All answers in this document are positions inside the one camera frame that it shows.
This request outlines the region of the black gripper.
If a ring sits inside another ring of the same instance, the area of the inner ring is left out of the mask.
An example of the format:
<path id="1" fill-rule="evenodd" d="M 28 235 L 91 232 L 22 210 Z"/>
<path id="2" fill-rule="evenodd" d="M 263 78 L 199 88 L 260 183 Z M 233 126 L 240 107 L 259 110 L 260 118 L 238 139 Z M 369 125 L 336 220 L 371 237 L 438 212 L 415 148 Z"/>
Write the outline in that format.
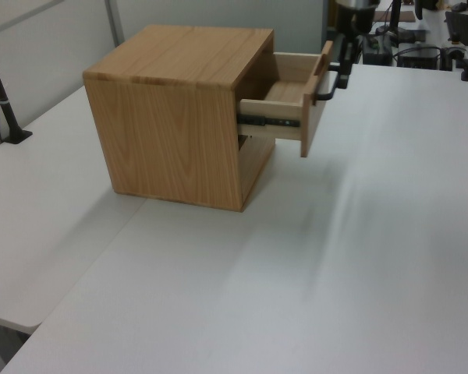
<path id="1" fill-rule="evenodd" d="M 335 28 L 348 40 L 371 31 L 376 8 L 376 0 L 336 0 L 337 16 Z M 342 40 L 339 50 L 339 81 L 338 88 L 347 88 L 347 75 L 351 74 L 355 44 L 353 41 Z"/>

